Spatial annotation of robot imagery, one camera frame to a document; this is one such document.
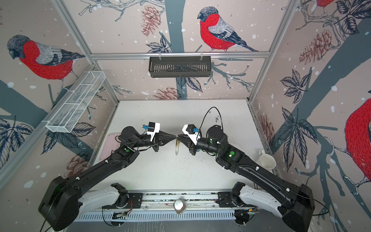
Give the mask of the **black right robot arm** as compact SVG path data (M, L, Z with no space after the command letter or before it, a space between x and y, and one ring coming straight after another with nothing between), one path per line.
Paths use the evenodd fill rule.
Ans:
M283 222L295 232L309 229L315 209L312 190L304 184L297 186L285 181L254 162L241 150L228 142L221 126L214 125L207 131L206 137L195 132L193 124L183 128L183 134L177 139L189 148L192 155L198 150L215 155L216 162L224 169L237 173L262 188L252 190L244 184L237 185L233 197L235 205L254 205L281 217Z

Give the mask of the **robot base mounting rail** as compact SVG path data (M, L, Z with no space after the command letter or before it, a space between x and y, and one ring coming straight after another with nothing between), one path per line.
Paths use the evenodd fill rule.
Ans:
M249 221L259 212L253 205L235 206L228 191L130 193L123 208L102 206L78 216L75 222L104 222L118 227L125 222L181 220Z

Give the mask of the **silver metal keyring carabiner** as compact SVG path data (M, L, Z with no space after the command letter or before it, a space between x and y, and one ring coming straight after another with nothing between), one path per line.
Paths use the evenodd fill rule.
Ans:
M180 146L180 141L176 139L175 140L175 155L176 156L179 154L179 146Z

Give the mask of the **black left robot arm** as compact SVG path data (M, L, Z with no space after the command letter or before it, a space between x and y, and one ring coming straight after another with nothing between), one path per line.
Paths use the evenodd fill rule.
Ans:
M119 183L93 196L92 205L84 195L95 185L129 165L141 151L153 148L155 151L168 142L175 140L176 135L162 131L147 130L139 134L132 126L124 128L118 136L119 147L98 164L67 178L53 179L40 203L38 211L55 231L68 227L79 215L103 206L133 208L133 201L128 191Z

